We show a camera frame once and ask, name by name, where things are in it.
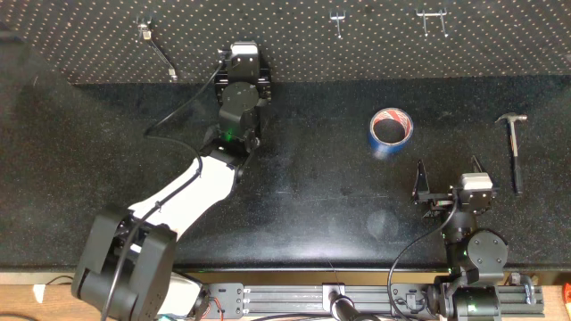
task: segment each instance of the black countertop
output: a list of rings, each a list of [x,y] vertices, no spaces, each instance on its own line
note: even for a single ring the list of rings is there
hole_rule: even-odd
[[[141,201],[185,170],[187,152],[142,132],[196,89],[73,87],[48,72],[5,87],[0,268],[73,268],[101,208]],[[476,155],[501,188],[478,222],[509,242],[507,267],[571,269],[570,77],[289,83],[273,92],[243,183],[180,239],[177,268],[388,269],[438,224],[410,203],[417,160],[439,192]],[[415,129],[401,153],[380,161],[367,128],[385,107],[405,110]],[[517,124],[521,198],[511,189],[507,125],[494,124],[508,111],[528,115]],[[199,146],[217,112],[211,88],[164,133]],[[400,267],[444,268],[442,240],[418,244]]]

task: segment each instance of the hammer head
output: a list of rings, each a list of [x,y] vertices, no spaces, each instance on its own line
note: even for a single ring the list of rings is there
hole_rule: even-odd
[[[496,122],[507,119],[508,123],[516,122],[517,120],[524,121],[527,120],[527,115],[517,115],[515,112],[508,112],[507,114],[501,115]]]

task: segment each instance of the blue tape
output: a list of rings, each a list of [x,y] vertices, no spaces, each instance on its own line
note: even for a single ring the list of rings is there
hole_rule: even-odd
[[[375,124],[383,119],[393,119],[402,125],[405,136],[400,142],[392,144],[386,143],[381,141],[377,135],[375,135]],[[368,142],[371,144],[371,147],[373,147],[374,155],[382,159],[401,150],[412,136],[412,129],[412,119],[410,118],[409,114],[398,108],[385,108],[376,113],[368,126]]]

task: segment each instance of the pegboard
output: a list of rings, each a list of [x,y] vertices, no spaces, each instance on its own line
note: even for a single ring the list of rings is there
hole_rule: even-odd
[[[415,10],[444,16],[426,20]],[[342,38],[330,12],[345,12]],[[277,82],[571,74],[571,2],[0,0],[4,23],[70,83],[169,82],[137,42],[137,17],[179,81],[204,82],[217,49],[255,40]]]

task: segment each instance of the roll of tape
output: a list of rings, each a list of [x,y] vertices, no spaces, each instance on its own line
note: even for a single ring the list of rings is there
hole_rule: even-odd
[[[401,124],[401,128],[395,126],[383,126],[384,123],[386,125],[392,125],[389,123],[393,123],[391,121],[386,122],[383,120],[391,119],[395,120],[399,124]],[[376,134],[375,125],[379,125],[378,131],[388,131],[389,136],[399,136],[398,141],[396,142],[384,142],[381,140],[378,135]],[[398,109],[398,108],[385,108],[373,116],[369,127],[368,127],[368,141],[373,147],[374,155],[380,159],[386,158],[388,155],[398,152],[399,150],[404,147],[404,145],[409,141],[410,136],[412,136],[412,119],[410,116]]]

